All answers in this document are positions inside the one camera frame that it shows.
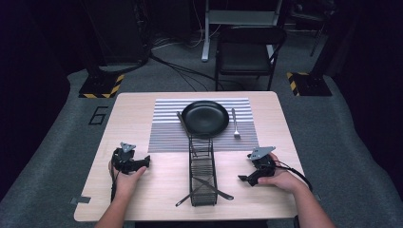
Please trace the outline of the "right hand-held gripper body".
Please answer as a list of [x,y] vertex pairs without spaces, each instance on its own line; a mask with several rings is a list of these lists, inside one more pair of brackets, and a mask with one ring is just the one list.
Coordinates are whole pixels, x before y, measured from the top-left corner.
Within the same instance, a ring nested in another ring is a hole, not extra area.
[[270,157],[270,153],[275,150],[274,146],[255,147],[248,156],[249,160],[254,164],[256,170],[249,175],[252,180],[258,183],[261,177],[272,177],[275,174],[276,163]]

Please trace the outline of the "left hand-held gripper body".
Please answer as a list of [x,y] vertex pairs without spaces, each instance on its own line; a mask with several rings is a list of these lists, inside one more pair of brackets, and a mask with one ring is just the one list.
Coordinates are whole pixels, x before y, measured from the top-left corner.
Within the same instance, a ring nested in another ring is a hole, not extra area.
[[124,174],[137,171],[141,167],[141,163],[133,160],[135,148],[136,146],[133,144],[121,142],[121,147],[116,148],[112,154],[112,166]]

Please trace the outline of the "person's left hand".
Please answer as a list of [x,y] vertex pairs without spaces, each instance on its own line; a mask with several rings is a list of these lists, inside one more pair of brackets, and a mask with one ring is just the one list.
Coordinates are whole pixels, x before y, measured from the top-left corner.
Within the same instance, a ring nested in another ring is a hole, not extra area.
[[130,199],[136,189],[138,180],[146,171],[146,167],[142,167],[136,172],[124,174],[116,170],[111,163],[108,164],[110,176],[112,178],[112,187],[115,189],[115,199]]

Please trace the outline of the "person's right hand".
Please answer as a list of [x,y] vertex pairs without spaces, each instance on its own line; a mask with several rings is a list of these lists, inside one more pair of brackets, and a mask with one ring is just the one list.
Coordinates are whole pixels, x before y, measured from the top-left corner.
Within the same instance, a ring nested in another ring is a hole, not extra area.
[[292,194],[296,193],[300,187],[304,187],[304,184],[299,179],[284,168],[281,168],[281,164],[278,162],[278,157],[275,154],[271,154],[270,157],[277,165],[275,174],[272,177],[259,178],[258,184],[275,185],[276,187]]

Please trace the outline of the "dark broad-bladed knife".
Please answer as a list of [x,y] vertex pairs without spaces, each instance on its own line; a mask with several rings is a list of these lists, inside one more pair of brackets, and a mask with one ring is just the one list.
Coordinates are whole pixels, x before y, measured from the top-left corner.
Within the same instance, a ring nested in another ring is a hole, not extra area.
[[201,184],[207,186],[207,187],[208,187],[209,189],[211,189],[214,193],[216,193],[217,195],[221,196],[222,198],[224,198],[224,199],[226,199],[226,200],[233,200],[233,199],[234,199],[233,196],[222,192],[222,191],[219,190],[217,187],[214,187],[213,185],[211,185],[211,184],[209,183],[209,181],[207,181],[207,180],[202,180],[202,179],[197,178],[197,177],[193,177],[193,179],[196,180],[196,181],[198,181],[198,182],[200,182]]

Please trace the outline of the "striped grey placemat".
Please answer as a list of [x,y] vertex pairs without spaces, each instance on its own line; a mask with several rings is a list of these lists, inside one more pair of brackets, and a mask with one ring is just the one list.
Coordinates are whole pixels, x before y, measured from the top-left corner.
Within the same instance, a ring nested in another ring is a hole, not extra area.
[[[208,138],[213,141],[215,152],[251,151],[259,145],[248,98],[201,98],[201,99],[157,99],[151,126],[149,153],[188,152],[188,138],[182,129],[176,112],[182,111],[196,101],[214,101],[222,105],[229,115],[229,123],[220,135]],[[235,108],[240,139],[234,138],[231,109]]]

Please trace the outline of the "dark table knife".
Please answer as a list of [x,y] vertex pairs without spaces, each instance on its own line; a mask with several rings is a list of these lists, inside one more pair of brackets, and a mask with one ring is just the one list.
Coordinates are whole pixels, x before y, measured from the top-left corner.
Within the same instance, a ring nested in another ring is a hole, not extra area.
[[186,124],[185,124],[185,122],[184,122],[184,120],[183,120],[183,118],[182,118],[181,112],[180,112],[180,111],[177,111],[177,112],[176,112],[176,116],[177,116],[178,119],[180,120],[182,129],[184,130],[184,132],[185,132],[185,134],[186,134],[186,137],[187,137],[188,139],[191,139],[191,134],[190,134],[189,131],[187,130],[187,127],[186,127]]

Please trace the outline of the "silver fork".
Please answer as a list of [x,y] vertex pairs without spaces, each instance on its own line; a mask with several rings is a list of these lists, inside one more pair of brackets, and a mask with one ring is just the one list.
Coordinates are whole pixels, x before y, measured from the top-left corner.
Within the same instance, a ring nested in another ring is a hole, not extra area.
[[237,116],[236,116],[235,108],[231,109],[231,113],[232,113],[233,124],[234,124],[234,138],[235,139],[240,139],[241,135],[240,135],[239,130],[238,130],[238,122],[237,122]]

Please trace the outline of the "dark slim utensil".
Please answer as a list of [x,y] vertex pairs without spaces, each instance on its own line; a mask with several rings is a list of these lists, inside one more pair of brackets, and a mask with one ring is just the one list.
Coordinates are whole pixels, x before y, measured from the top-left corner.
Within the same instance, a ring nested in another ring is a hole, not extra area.
[[194,190],[191,190],[190,193],[185,196],[183,199],[179,200],[175,206],[179,207],[180,205],[182,205],[185,201],[187,201],[188,199],[190,199],[192,196],[194,196],[200,189],[202,188],[202,185],[198,186],[197,188],[195,188]]

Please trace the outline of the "grey tape strip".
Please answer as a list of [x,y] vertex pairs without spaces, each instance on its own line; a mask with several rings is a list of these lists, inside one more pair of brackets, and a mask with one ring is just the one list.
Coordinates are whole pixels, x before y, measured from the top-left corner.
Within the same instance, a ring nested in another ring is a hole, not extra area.
[[74,204],[74,205],[77,205],[79,203],[88,204],[89,202],[90,202],[90,197],[83,197],[83,196],[71,198],[69,201],[70,204]]

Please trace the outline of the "black round plate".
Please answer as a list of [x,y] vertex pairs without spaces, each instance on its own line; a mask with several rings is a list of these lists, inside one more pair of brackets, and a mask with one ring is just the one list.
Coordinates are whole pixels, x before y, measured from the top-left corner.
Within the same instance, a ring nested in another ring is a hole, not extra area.
[[196,101],[182,111],[187,131],[194,137],[214,138],[222,133],[228,123],[226,109],[214,101]]

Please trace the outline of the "black stand base striped edge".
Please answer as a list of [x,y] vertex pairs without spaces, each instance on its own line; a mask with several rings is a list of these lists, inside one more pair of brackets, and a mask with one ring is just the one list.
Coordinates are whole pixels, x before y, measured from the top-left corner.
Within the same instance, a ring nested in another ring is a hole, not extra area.
[[315,78],[306,72],[286,74],[295,96],[331,96],[332,92],[322,77]]
[[124,74],[105,76],[102,82],[87,78],[79,90],[80,98],[113,98],[124,79]]

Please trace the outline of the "black folding chair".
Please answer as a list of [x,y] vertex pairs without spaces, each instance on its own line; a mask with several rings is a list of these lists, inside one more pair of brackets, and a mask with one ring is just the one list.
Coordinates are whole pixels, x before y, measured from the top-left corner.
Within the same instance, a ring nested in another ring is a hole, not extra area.
[[231,27],[220,35],[216,50],[215,89],[220,76],[268,76],[271,88],[278,53],[287,33],[279,27]]

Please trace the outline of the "black equipment stand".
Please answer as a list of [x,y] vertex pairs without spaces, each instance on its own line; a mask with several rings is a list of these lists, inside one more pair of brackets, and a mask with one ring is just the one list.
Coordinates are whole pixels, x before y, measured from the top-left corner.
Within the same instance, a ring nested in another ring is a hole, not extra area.
[[126,71],[131,71],[148,61],[139,0],[83,0],[83,5],[105,67],[127,66]]

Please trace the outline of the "white desk frame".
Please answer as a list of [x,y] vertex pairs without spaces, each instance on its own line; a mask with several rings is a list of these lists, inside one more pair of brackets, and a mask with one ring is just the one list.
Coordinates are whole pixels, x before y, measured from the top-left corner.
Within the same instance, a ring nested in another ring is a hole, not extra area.
[[210,0],[205,0],[204,43],[201,60],[203,62],[207,62],[209,60],[211,25],[273,26],[278,21],[282,0],[276,0],[276,3],[276,9],[269,11],[230,10],[210,9]]

